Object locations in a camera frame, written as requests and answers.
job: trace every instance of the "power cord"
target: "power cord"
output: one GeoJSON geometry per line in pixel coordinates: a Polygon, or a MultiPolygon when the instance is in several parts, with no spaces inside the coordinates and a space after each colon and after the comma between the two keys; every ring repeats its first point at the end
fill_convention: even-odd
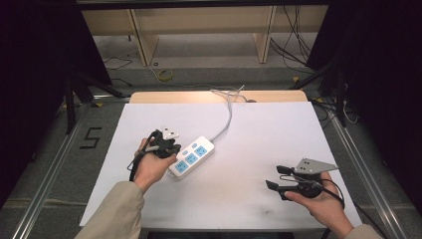
{"type": "Polygon", "coordinates": [[[127,63],[125,63],[125,64],[123,64],[123,65],[121,65],[121,66],[118,66],[118,67],[116,67],[116,68],[107,68],[107,69],[109,69],[109,70],[118,70],[118,69],[123,68],[123,67],[125,67],[125,66],[127,66],[127,65],[129,65],[129,64],[131,64],[131,63],[133,62],[133,60],[131,60],[131,59],[124,59],[124,58],[123,58],[123,56],[124,56],[124,55],[128,55],[128,54],[130,54],[130,53],[134,53],[134,52],[136,52],[136,53],[137,53],[137,51],[131,51],[131,52],[123,53],[123,54],[121,54],[121,55],[120,55],[120,56],[118,56],[118,57],[110,57],[110,58],[108,58],[107,60],[103,61],[103,63],[107,63],[107,62],[109,62],[109,61],[110,61],[110,60],[112,60],[112,59],[117,59],[117,60],[120,60],[120,61],[127,62],[127,63]]]}
{"type": "Polygon", "coordinates": [[[357,121],[359,120],[359,116],[356,116],[355,120],[351,120],[348,115],[347,112],[345,111],[345,105],[347,105],[347,101],[343,102],[343,112],[344,112],[344,117],[347,119],[347,121],[349,121],[350,123],[357,123],[357,121]]]}
{"type": "Polygon", "coordinates": [[[211,142],[213,142],[218,136],[220,136],[221,133],[223,133],[229,127],[229,125],[230,125],[230,122],[232,120],[232,114],[233,114],[232,113],[232,101],[230,100],[230,98],[231,97],[241,97],[241,98],[243,98],[245,100],[245,102],[248,101],[245,96],[240,95],[240,92],[243,90],[244,87],[245,86],[242,86],[241,88],[239,88],[238,90],[236,90],[235,93],[233,93],[232,91],[225,93],[225,92],[218,91],[218,90],[211,90],[211,92],[214,93],[214,94],[219,93],[219,94],[222,94],[222,95],[225,95],[226,96],[227,108],[229,109],[229,118],[228,118],[228,120],[226,122],[226,125],[223,127],[223,129],[220,132],[217,133],[217,135],[215,135],[214,137],[212,137],[210,139],[211,142]]]}
{"type": "Polygon", "coordinates": [[[379,225],[356,203],[353,201],[353,205],[361,212],[363,213],[363,215],[365,215],[365,217],[367,219],[369,219],[369,221],[372,223],[372,225],[378,230],[378,232],[382,235],[382,237],[384,237],[385,239],[387,239],[387,235],[385,234],[384,231],[382,231],[382,229],[379,227],[379,225]]]}
{"type": "Polygon", "coordinates": [[[154,74],[155,79],[158,80],[158,82],[160,84],[165,85],[165,86],[184,87],[184,88],[209,87],[209,88],[214,88],[214,89],[222,89],[222,90],[228,89],[228,90],[231,90],[231,91],[238,91],[236,88],[233,88],[233,87],[217,87],[217,86],[212,86],[212,85],[208,85],[208,84],[179,85],[179,84],[172,84],[172,83],[164,83],[165,81],[160,80],[159,75],[157,75],[155,73],[155,71],[149,65],[147,67],[154,74]]]}

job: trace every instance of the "white cable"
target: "white cable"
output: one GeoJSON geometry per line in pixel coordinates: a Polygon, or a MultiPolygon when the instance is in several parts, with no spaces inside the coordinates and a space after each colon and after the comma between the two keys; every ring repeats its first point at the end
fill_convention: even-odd
{"type": "Polygon", "coordinates": [[[344,116],[345,116],[345,118],[350,122],[350,123],[357,123],[357,120],[359,119],[359,117],[358,116],[356,116],[356,119],[355,120],[351,120],[348,116],[347,116],[347,113],[345,112],[345,105],[347,104],[347,101],[344,101],[343,102],[343,112],[344,112],[344,116]]]}
{"type": "Polygon", "coordinates": [[[220,94],[226,95],[227,108],[229,109],[229,119],[227,120],[226,125],[224,126],[224,128],[220,132],[217,133],[217,135],[215,135],[214,137],[212,137],[210,139],[211,142],[213,142],[218,136],[220,136],[221,133],[223,133],[229,127],[229,125],[230,125],[230,122],[232,120],[232,115],[233,115],[233,113],[232,113],[232,101],[230,100],[230,97],[242,97],[245,100],[245,102],[247,101],[244,96],[242,96],[242,95],[239,94],[240,91],[242,91],[242,89],[244,87],[245,87],[245,85],[242,86],[241,88],[239,88],[236,91],[235,94],[233,94],[233,92],[227,92],[227,93],[225,93],[225,92],[218,91],[218,90],[211,90],[212,93],[220,93],[220,94]]]}

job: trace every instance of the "gray carpet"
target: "gray carpet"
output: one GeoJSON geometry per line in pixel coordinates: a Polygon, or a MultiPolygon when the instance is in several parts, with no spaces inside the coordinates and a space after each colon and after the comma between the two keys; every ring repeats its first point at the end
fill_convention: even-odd
{"type": "MultiPolygon", "coordinates": [[[[164,86],[153,76],[150,70],[116,70],[109,71],[112,78],[122,79],[132,84],[128,86],[120,80],[114,80],[114,88],[126,94],[137,91],[192,91],[210,90],[209,86],[195,88],[164,86]]],[[[285,90],[293,85],[293,77],[304,79],[307,74],[296,73],[288,69],[178,69],[173,70],[171,84],[197,85],[209,84],[213,86],[230,86],[239,88],[246,85],[245,90],[285,90]]],[[[305,88],[308,95],[315,94],[315,85],[305,88]]],[[[101,90],[92,87],[95,94],[103,94],[101,90]]],[[[115,131],[124,103],[106,102],[101,107],[92,107],[86,116],[81,129],[72,145],[70,153],[56,179],[48,196],[48,200],[39,215],[30,238],[74,238],[79,232],[79,221],[84,213],[85,206],[90,198],[92,189],[100,173],[107,149],[115,131]],[[94,145],[92,141],[85,140],[90,128],[91,136],[99,138],[95,148],[83,149],[83,146],[94,145]]],[[[325,112],[315,107],[316,114],[323,119],[325,112]]],[[[363,186],[349,155],[336,133],[329,119],[322,120],[324,133],[328,144],[339,165],[345,184],[352,199],[381,225],[382,221],[375,210],[366,189],[363,186]]],[[[37,157],[28,165],[27,170],[10,196],[9,201],[0,211],[0,238],[10,238],[25,207],[29,204],[44,178],[51,161],[55,157],[65,138],[66,110],[60,109],[57,118],[40,143],[37,157]]],[[[360,122],[348,124],[347,129],[352,135],[360,152],[378,178],[380,187],[397,213],[409,238],[422,238],[422,220],[417,211],[412,207],[388,167],[382,163],[370,135],[360,122]]],[[[295,238],[320,238],[322,231],[295,232],[295,238]]],[[[155,238],[204,238],[208,234],[155,234],[155,238]]],[[[237,234],[223,233],[222,238],[277,238],[276,233],[267,234],[237,234]]]]}

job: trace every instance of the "metal frame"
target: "metal frame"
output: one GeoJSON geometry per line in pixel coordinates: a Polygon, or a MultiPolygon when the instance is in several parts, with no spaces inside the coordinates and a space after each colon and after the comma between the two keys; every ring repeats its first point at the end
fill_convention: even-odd
{"type": "Polygon", "coordinates": [[[46,176],[43,179],[40,187],[37,190],[34,198],[32,199],[30,205],[26,209],[24,215],[19,221],[13,238],[28,238],[38,215],[43,209],[44,202],[47,196],[50,193],[51,188],[56,181],[57,176],[59,175],[60,169],[62,168],[63,163],[72,147],[72,144],[75,140],[76,135],[79,132],[81,124],[85,118],[85,115],[90,110],[91,104],[82,104],[80,107],[80,113],[73,130],[66,135],[65,140],[63,141],[58,153],[56,154],[46,176]]]}
{"type": "Polygon", "coordinates": [[[111,10],[147,8],[328,5],[330,3],[330,0],[76,0],[75,2],[36,0],[34,5],[40,7],[77,8],[80,10],[111,10]]]}
{"type": "MultiPolygon", "coordinates": [[[[330,118],[334,117],[333,113],[329,114],[330,118]]],[[[347,153],[350,156],[350,159],[353,162],[353,165],[356,168],[357,173],[359,174],[359,177],[362,180],[363,185],[365,186],[366,191],[371,198],[376,210],[378,211],[379,216],[382,219],[391,238],[407,238],[403,227],[398,221],[397,215],[382,193],[381,188],[376,183],[375,178],[372,176],[369,167],[366,165],[365,160],[354,144],[354,141],[348,133],[347,128],[343,127],[337,119],[333,119],[332,124],[340,136],[340,139],[344,144],[344,147],[347,150],[347,153]]]]}

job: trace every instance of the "white board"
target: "white board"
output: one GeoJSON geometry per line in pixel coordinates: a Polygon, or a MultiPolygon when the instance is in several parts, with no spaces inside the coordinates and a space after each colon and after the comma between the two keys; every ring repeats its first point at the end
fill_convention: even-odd
{"type": "MultiPolygon", "coordinates": [[[[295,167],[304,157],[335,164],[310,103],[235,103],[229,128],[215,141],[215,151],[180,181],[168,175],[145,194],[142,228],[154,230],[282,231],[323,228],[295,202],[282,201],[267,188],[279,179],[277,165],[295,167]]],[[[225,104],[129,104],[124,107],[102,171],[81,225],[94,214],[119,181],[143,137],[167,125],[189,144],[214,137],[226,124],[225,104]]],[[[345,197],[345,213],[361,224],[338,170],[332,179],[345,197]]]]}

